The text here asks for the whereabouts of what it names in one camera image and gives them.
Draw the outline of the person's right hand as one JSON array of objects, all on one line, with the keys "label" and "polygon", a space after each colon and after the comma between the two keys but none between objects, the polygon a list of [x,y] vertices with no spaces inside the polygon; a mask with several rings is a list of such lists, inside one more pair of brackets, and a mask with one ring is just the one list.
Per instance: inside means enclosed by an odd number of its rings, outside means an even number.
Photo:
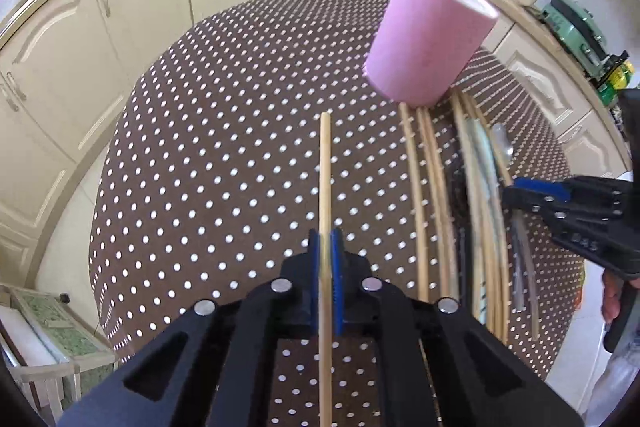
[{"label": "person's right hand", "polygon": [[611,324],[620,315],[620,297],[625,282],[613,272],[605,270],[602,283],[602,317],[606,324]]}]

